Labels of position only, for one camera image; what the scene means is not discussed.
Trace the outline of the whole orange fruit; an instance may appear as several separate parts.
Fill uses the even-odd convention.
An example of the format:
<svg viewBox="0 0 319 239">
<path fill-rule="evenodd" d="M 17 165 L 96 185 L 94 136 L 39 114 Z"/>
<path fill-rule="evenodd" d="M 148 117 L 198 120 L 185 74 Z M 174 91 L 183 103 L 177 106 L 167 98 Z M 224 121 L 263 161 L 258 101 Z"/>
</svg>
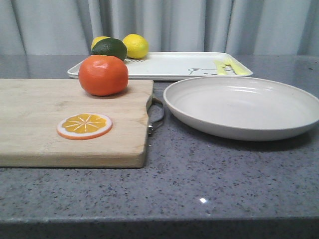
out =
<svg viewBox="0 0 319 239">
<path fill-rule="evenodd" d="M 124 90 L 129 81 L 128 69 L 115 56 L 91 55 L 80 65 L 78 79 L 81 87 L 95 96 L 108 96 Z"/>
</svg>

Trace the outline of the yellow lemon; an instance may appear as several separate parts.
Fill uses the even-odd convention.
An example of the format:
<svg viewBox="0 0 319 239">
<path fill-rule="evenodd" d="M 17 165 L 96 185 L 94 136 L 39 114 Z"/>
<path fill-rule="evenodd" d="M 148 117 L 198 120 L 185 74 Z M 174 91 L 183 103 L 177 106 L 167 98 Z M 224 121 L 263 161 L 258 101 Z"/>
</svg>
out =
<svg viewBox="0 0 319 239">
<path fill-rule="evenodd" d="M 149 52 L 149 44 L 145 38 L 138 34 L 127 35 L 122 42 L 127 48 L 127 56 L 133 59 L 142 59 Z"/>
<path fill-rule="evenodd" d="M 101 40 L 103 40 L 103 39 L 108 39 L 108 38 L 110 38 L 110 37 L 108 37 L 108 36 L 98 36 L 98 37 L 95 37 L 95 38 L 93 39 L 92 43 L 91 43 L 91 50 L 94 48 L 94 46 L 95 46 L 99 41 L 101 41 Z"/>
</svg>

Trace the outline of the yellow lemon right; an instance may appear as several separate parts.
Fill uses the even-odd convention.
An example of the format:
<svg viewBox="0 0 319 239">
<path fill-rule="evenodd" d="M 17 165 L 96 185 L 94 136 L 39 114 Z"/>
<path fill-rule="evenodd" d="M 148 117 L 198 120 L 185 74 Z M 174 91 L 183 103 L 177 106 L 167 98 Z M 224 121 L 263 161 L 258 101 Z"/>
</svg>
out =
<svg viewBox="0 0 319 239">
<path fill-rule="evenodd" d="M 149 52 L 149 44 L 145 38 L 138 34 L 127 35 L 122 42 L 127 48 L 127 56 L 133 59 L 142 59 Z"/>
</svg>

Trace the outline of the wooden cutting board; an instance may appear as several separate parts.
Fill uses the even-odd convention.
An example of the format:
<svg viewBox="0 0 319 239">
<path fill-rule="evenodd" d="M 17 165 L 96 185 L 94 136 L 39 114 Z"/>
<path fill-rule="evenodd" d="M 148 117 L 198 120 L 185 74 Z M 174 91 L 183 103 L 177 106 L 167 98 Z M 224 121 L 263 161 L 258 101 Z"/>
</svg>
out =
<svg viewBox="0 0 319 239">
<path fill-rule="evenodd" d="M 97 97 L 78 80 L 1 79 L 2 167 L 141 168 L 153 82 Z"/>
</svg>

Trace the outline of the cream round plate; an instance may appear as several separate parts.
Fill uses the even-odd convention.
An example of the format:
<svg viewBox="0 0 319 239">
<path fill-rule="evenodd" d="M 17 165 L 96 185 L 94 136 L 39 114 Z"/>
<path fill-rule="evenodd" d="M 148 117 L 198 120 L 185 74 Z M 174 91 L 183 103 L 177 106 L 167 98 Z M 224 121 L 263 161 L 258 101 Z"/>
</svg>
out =
<svg viewBox="0 0 319 239">
<path fill-rule="evenodd" d="M 286 139 L 310 130 L 319 121 L 315 96 L 259 78 L 189 78 L 168 86 L 163 97 L 171 113 L 186 125 L 229 139 Z"/>
</svg>

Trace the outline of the yellow lemon left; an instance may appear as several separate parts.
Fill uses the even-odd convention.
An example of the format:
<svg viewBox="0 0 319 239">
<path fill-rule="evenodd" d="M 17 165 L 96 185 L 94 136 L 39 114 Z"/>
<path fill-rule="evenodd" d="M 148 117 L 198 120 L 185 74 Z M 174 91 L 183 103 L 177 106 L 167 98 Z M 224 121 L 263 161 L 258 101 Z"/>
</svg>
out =
<svg viewBox="0 0 319 239">
<path fill-rule="evenodd" d="M 95 46 L 99 41 L 101 41 L 101 40 L 103 40 L 103 39 L 108 39 L 108 38 L 110 38 L 110 37 L 108 37 L 108 36 L 98 36 L 98 37 L 95 37 L 95 38 L 93 39 L 92 43 L 91 43 L 91 50 L 94 48 L 94 46 Z"/>
</svg>

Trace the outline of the yellow plastic fork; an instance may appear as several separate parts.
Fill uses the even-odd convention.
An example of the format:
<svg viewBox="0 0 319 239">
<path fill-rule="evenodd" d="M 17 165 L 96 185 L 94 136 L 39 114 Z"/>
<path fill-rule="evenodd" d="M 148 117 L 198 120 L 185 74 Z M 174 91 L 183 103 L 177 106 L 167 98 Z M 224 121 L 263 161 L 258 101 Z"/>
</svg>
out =
<svg viewBox="0 0 319 239">
<path fill-rule="evenodd" d="M 232 58 L 225 58 L 224 64 L 226 66 L 230 66 L 236 75 L 250 75 L 251 72 L 249 69 L 247 69 L 245 66 L 243 66 L 241 63 L 234 61 Z"/>
</svg>

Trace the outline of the white rectangular tray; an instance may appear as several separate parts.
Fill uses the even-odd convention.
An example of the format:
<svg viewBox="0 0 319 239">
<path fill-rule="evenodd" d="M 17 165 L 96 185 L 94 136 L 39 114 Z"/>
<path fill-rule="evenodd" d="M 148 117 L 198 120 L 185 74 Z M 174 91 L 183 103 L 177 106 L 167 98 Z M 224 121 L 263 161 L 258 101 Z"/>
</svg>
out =
<svg viewBox="0 0 319 239">
<path fill-rule="evenodd" d="M 233 56 L 220 52 L 149 52 L 143 59 L 127 58 L 124 63 L 130 79 L 178 81 L 191 77 L 218 75 L 214 60 L 224 62 L 225 58 L 239 62 Z M 236 75 L 230 66 L 224 69 L 227 75 Z"/>
</svg>

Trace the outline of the grey curtain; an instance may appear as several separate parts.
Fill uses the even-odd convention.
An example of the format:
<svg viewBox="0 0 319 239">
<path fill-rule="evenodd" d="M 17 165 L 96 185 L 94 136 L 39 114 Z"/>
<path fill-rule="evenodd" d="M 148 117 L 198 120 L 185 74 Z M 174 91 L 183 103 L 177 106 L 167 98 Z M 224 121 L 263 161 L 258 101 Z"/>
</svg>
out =
<svg viewBox="0 0 319 239">
<path fill-rule="evenodd" d="M 3 0 L 2 55 L 86 55 L 97 36 L 151 51 L 319 53 L 316 0 Z"/>
</svg>

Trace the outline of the green lime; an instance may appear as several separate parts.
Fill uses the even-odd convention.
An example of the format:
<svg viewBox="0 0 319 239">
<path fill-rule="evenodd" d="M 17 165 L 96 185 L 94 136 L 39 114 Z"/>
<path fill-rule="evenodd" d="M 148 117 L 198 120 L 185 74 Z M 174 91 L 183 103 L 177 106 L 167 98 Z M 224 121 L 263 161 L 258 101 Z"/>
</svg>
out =
<svg viewBox="0 0 319 239">
<path fill-rule="evenodd" d="M 98 41 L 91 50 L 92 55 L 115 56 L 122 61 L 127 56 L 127 48 L 125 44 L 116 38 L 106 38 Z"/>
</svg>

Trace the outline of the yellow plastic knife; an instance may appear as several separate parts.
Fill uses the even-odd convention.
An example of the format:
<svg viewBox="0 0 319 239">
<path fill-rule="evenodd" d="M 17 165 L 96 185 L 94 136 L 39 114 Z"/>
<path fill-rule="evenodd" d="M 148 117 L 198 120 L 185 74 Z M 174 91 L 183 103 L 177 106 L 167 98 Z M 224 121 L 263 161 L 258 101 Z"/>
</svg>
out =
<svg viewBox="0 0 319 239">
<path fill-rule="evenodd" d="M 224 69 L 226 67 L 226 65 L 222 61 L 214 60 L 214 64 L 216 66 L 216 70 L 217 70 L 218 75 L 227 75 L 227 72 Z"/>
</svg>

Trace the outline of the orange slice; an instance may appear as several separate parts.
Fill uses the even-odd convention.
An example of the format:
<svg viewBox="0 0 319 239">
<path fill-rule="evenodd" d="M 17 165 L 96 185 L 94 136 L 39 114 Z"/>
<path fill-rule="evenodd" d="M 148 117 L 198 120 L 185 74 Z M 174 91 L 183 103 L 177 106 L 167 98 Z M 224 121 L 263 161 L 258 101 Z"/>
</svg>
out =
<svg viewBox="0 0 319 239">
<path fill-rule="evenodd" d="M 103 114 L 82 113 L 63 119 L 57 133 L 66 139 L 86 140 L 105 135 L 113 126 L 112 120 Z"/>
</svg>

